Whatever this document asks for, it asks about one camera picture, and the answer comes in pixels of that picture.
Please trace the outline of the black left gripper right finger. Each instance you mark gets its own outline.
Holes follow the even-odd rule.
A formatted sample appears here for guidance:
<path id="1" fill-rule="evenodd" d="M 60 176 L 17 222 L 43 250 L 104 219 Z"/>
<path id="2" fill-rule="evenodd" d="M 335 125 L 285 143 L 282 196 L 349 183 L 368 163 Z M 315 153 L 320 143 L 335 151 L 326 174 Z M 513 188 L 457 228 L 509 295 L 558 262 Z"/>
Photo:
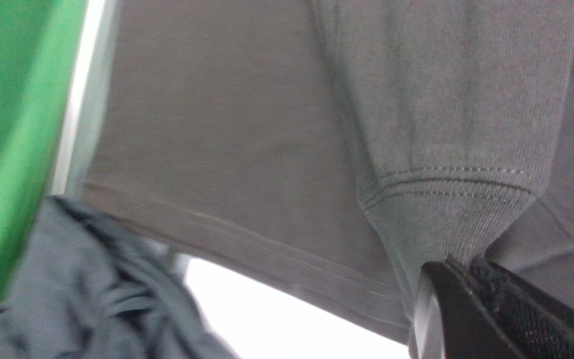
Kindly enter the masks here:
<path id="1" fill-rule="evenodd" d="M 525 359 L 574 359 L 574 309 L 496 263 L 477 258 L 465 276 L 496 325 Z"/>

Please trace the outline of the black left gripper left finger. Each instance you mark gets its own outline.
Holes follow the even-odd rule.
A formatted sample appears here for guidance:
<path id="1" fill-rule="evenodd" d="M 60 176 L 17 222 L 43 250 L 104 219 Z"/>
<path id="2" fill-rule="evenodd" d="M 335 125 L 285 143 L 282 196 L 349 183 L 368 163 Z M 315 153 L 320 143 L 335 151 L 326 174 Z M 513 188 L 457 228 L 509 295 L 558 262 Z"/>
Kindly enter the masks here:
<path id="1" fill-rule="evenodd" d="M 422 266 L 413 318 L 418 359 L 524 359 L 448 262 Z"/>

